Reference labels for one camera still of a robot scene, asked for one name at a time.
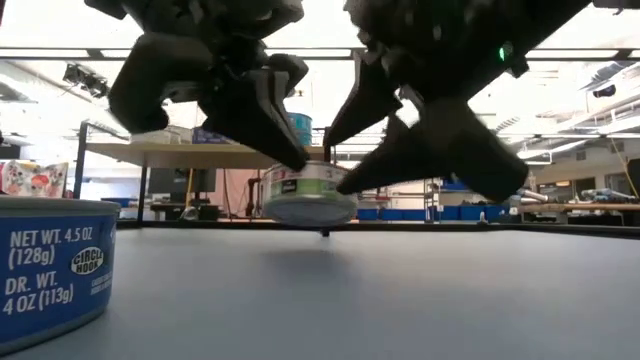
fluorescent light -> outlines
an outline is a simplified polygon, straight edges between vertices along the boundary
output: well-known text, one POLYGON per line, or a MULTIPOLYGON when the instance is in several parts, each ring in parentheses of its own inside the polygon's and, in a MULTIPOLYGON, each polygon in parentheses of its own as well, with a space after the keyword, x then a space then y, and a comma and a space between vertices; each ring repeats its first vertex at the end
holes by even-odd
POLYGON ((84 50, 61 49, 0 49, 0 57, 90 58, 89 54, 84 50))
POLYGON ((518 152, 518 157, 520 159, 526 160, 526 159, 542 156, 548 153, 549 153, 549 150, 522 150, 518 152))
POLYGON ((576 59, 576 58, 598 58, 609 59, 618 54, 617 50, 531 50, 527 54, 527 59, 540 58, 559 58, 559 59, 576 59))
POLYGON ((638 126, 640 126, 640 116, 634 116, 628 119, 616 120, 611 124, 598 128, 594 133, 611 134, 618 131, 633 129, 638 126))
POLYGON ((535 134, 509 134, 509 133, 498 133, 496 136, 500 139, 509 139, 512 137, 522 138, 522 139, 531 139, 536 137, 535 134))
POLYGON ((540 135, 543 139, 597 139, 600 135, 595 134, 545 134, 540 135))
POLYGON ((568 144, 564 144, 564 145, 560 145, 557 148, 551 149, 550 152, 551 153, 558 153, 558 152, 563 152, 563 151, 567 151, 567 150, 571 150, 575 147, 584 145, 587 142, 587 140, 580 140, 580 141, 574 141, 572 143, 568 143, 568 144))
POLYGON ((530 166, 544 166, 553 164, 551 161, 526 161, 525 163, 530 166))
POLYGON ((351 50, 349 49, 267 49, 268 55, 276 53, 290 54, 300 57, 350 57, 351 50))
POLYGON ((610 139, 640 139, 640 134, 609 134, 607 135, 610 139))
POLYGON ((131 50, 122 49, 122 50, 102 50, 102 55, 104 57, 115 57, 115 58, 123 58, 128 57, 131 54, 131 50))

blue storage bin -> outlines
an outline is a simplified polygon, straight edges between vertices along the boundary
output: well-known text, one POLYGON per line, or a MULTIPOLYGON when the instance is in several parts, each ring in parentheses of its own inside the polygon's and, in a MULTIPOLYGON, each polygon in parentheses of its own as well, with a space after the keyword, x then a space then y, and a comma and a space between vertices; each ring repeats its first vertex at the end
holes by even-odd
POLYGON ((358 209, 358 220, 377 220, 378 209, 358 209))
POLYGON ((460 220, 460 207, 446 205, 442 212, 438 212, 436 206, 429 206, 429 216, 432 221, 458 221, 460 220))
POLYGON ((402 210, 402 220, 425 221, 427 213, 424 210, 402 210))
POLYGON ((458 221, 460 220, 460 207, 447 205, 442 209, 440 213, 440 220, 442 221, 458 221))
POLYGON ((485 219, 489 222, 498 220, 500 213, 505 211, 505 207, 502 205, 487 205, 484 208, 485 219))
POLYGON ((485 210, 484 206, 463 205, 460 206, 460 220, 480 221, 480 214, 485 210))
POLYGON ((402 210, 397 209, 382 209, 380 210, 382 220, 384 221, 399 221, 402 220, 402 210))

gray table surface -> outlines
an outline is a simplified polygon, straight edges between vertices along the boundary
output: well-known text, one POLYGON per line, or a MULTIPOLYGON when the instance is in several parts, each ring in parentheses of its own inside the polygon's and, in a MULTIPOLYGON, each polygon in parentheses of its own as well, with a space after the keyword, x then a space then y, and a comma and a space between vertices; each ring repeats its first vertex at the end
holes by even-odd
POLYGON ((636 359, 640 242, 118 233, 109 311, 24 359, 636 359))

metal can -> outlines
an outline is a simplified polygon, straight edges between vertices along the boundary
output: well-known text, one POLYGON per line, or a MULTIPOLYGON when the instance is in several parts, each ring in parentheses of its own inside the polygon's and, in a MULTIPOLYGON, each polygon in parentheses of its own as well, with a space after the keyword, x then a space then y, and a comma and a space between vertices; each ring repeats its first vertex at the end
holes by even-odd
POLYGON ((277 222, 301 227, 349 222, 357 212, 357 198, 336 191, 347 171, 322 161, 309 161, 300 172, 284 165, 273 166, 261 182, 264 214, 277 222))

wooden table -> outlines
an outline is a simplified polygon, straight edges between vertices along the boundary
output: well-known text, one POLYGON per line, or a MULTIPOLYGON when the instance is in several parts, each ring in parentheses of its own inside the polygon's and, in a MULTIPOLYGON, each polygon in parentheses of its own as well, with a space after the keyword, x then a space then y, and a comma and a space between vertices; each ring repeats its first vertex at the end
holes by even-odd
MULTIPOLYGON (((244 145, 232 144, 87 144, 87 150, 149 168, 267 169, 276 162, 244 145)), ((308 146, 312 160, 323 160, 324 149, 308 146)))

